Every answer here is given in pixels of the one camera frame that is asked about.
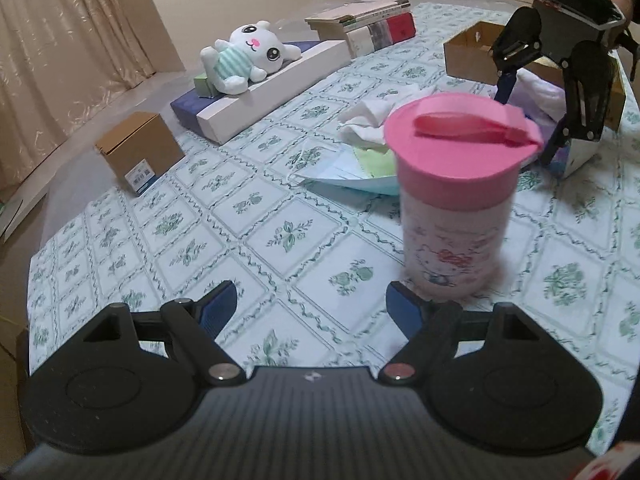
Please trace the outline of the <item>floral green tablecloth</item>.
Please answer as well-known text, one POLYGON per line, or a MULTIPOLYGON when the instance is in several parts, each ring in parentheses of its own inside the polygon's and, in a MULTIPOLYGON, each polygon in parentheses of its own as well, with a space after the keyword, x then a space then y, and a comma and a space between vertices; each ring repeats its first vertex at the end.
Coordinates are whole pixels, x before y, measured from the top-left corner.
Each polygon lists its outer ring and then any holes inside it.
MULTIPOLYGON (((423 3, 414 17, 414 38, 352 62, 224 146, 175 127, 183 159, 149 192, 111 188, 66 222, 30 262, 30 366, 111 302, 155 310, 229 280, 239 305, 218 341, 246 368, 379 368, 402 343, 384 307, 387 284, 405 276, 398 200, 303 184, 297 173, 335 153, 337 116, 361 98, 392 98, 408 84, 490 93, 447 75, 444 43, 506 14, 423 3)), ((639 365, 633 96, 576 174, 522 173, 502 254, 502 273, 465 307, 511 301, 590 369, 604 403, 589 446, 603 453, 639 365)))

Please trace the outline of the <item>white plush bunny toy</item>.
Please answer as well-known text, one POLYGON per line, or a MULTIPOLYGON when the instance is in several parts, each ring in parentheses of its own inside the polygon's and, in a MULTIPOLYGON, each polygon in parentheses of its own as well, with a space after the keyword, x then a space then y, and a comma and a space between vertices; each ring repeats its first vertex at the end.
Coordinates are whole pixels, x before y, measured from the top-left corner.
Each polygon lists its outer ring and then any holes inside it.
POLYGON ((242 25, 228 40, 217 39, 200 53, 207 80, 218 93, 226 96, 247 92, 250 84, 264 81, 286 62, 295 62, 301 57, 299 47, 284 44, 268 21, 242 25))

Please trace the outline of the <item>light blue face mask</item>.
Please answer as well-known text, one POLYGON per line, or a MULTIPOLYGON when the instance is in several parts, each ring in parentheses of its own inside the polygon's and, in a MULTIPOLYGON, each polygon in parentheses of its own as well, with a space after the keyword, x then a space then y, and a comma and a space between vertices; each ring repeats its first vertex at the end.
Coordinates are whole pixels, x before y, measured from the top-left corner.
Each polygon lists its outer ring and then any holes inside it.
POLYGON ((294 162, 292 174, 305 181, 350 188, 355 191, 387 196, 399 195, 399 183, 396 174, 386 178, 368 178, 360 168, 352 149, 354 146, 341 144, 339 148, 319 148, 319 157, 311 161, 308 155, 299 155, 294 162))

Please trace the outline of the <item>white cloth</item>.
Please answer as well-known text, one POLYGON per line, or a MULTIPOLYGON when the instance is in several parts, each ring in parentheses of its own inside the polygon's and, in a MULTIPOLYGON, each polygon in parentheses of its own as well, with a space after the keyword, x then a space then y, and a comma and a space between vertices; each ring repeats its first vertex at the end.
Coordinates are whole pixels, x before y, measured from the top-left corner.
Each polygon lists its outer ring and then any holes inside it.
POLYGON ((434 86, 421 89, 408 84, 399 90, 367 96, 337 116, 337 139, 357 148, 382 148, 386 145, 383 127, 394 110, 412 101, 431 96, 434 86))

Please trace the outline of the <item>green cloth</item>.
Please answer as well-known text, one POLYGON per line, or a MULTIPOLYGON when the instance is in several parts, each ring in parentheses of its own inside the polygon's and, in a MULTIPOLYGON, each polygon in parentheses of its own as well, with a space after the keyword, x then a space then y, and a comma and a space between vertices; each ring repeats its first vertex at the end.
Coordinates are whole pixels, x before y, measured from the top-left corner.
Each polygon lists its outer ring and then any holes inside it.
POLYGON ((353 148, 352 151, 368 178, 386 178, 396 174, 395 155, 388 148, 353 148))

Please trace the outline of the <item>white blue flat box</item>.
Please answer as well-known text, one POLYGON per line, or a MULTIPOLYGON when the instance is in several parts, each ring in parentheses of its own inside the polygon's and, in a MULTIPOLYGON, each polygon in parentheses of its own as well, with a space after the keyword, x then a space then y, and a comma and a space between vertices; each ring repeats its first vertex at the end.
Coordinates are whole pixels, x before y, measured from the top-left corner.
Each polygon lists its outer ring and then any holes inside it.
POLYGON ((170 103, 184 128, 224 144, 279 106, 352 62, 344 40, 299 41, 302 57, 240 96, 199 96, 194 89, 170 103))

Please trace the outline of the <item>purple tissue box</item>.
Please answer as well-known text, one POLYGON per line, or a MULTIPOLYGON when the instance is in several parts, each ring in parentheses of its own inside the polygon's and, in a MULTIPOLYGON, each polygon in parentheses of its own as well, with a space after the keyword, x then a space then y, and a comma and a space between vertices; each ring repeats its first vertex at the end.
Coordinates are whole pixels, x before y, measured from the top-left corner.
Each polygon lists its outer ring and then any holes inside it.
POLYGON ((599 151, 599 139, 576 136, 582 129, 567 115, 565 91, 530 70, 500 76, 495 100, 519 107, 538 126, 544 147, 536 162, 559 179, 574 174, 599 151))

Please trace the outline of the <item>pink lidded cup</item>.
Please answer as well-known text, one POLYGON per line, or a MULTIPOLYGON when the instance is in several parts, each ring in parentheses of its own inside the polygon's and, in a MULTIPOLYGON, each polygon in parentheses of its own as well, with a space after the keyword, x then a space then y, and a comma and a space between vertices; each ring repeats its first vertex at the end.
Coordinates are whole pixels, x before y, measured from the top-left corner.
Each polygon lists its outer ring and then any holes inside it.
POLYGON ((436 93, 390 114, 384 138, 408 277, 435 298, 477 292, 497 269, 518 174, 544 146, 538 126, 517 106, 436 93))

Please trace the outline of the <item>brown cardboard tray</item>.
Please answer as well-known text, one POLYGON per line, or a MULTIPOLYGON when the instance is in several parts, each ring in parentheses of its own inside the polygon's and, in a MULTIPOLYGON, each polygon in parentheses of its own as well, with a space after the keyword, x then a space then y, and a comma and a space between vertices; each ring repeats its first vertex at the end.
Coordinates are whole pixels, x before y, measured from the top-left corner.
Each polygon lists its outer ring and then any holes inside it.
MULTIPOLYGON (((489 50, 502 30, 502 25, 479 21, 445 42, 446 73, 451 77, 495 86, 498 80, 498 70, 489 50)), ((626 91, 623 85, 623 74, 620 72, 620 64, 615 58, 611 58, 611 60, 615 70, 615 78, 606 112, 605 125, 617 131, 620 128, 626 104, 626 91)))

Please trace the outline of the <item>small brown cardboard box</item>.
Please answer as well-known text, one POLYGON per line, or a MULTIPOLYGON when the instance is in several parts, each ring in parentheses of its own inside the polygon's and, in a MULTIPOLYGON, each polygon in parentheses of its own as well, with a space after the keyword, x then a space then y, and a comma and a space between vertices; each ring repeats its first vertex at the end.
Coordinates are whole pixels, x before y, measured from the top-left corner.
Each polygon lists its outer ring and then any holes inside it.
POLYGON ((96 141, 96 149, 135 196, 142 195, 184 157, 163 117, 150 112, 129 115, 96 141))

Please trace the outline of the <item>small green box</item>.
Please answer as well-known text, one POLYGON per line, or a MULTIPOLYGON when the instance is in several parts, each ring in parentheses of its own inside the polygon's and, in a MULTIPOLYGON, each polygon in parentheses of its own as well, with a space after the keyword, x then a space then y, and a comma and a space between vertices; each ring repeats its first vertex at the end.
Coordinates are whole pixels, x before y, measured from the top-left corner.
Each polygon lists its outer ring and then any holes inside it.
POLYGON ((193 77, 194 89, 200 98, 213 99, 218 91, 209 82, 206 73, 199 74, 193 77))

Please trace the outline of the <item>beige curtain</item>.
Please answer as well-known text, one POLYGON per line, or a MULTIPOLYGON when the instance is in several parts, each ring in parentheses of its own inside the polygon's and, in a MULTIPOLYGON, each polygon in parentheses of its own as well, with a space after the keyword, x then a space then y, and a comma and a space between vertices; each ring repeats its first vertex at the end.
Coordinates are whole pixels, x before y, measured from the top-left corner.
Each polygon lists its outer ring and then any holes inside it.
POLYGON ((1 185, 124 92, 183 64, 153 0, 1 0, 1 185))

